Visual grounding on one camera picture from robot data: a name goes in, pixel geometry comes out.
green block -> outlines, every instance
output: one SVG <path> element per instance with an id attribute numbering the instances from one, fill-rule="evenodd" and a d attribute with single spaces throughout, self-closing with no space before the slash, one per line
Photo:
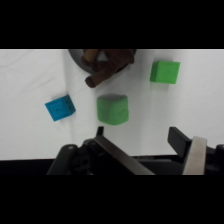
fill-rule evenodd
<path id="1" fill-rule="evenodd" d="M 152 65 L 151 82 L 176 84 L 180 63 L 157 61 Z"/>
<path id="2" fill-rule="evenodd" d="M 129 120 L 128 98 L 120 95 L 104 95 L 97 99 L 99 121 L 119 125 Z"/>

white table surface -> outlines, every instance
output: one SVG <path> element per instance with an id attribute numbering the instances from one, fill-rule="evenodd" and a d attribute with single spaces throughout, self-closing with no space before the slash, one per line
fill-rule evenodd
<path id="1" fill-rule="evenodd" d="M 149 82 L 153 61 L 181 62 L 176 85 Z M 54 158 L 95 136 L 96 99 L 127 95 L 130 120 L 105 136 L 131 156 L 175 154 L 170 126 L 215 147 L 224 141 L 224 50 L 138 50 L 134 65 L 96 89 L 66 49 L 0 50 L 0 160 Z M 69 94 L 77 112 L 53 122 L 45 103 Z"/>

blue block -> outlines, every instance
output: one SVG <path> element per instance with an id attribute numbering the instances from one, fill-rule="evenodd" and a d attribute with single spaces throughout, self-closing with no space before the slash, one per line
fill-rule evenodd
<path id="1" fill-rule="evenodd" d="M 76 111 L 70 96 L 65 96 L 50 103 L 46 103 L 45 106 L 54 121 L 69 117 Z"/>

cube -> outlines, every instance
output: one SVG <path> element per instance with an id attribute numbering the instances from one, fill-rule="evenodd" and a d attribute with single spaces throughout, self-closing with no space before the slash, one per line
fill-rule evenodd
<path id="1" fill-rule="evenodd" d="M 157 61 L 152 65 L 151 82 L 176 84 L 180 63 Z"/>
<path id="2" fill-rule="evenodd" d="M 97 99 L 99 121 L 109 125 L 120 125 L 129 120 L 128 98 L 120 95 L 106 95 Z"/>
<path id="3" fill-rule="evenodd" d="M 75 107 L 70 96 L 65 96 L 45 104 L 53 121 L 69 117 L 75 113 Z"/>

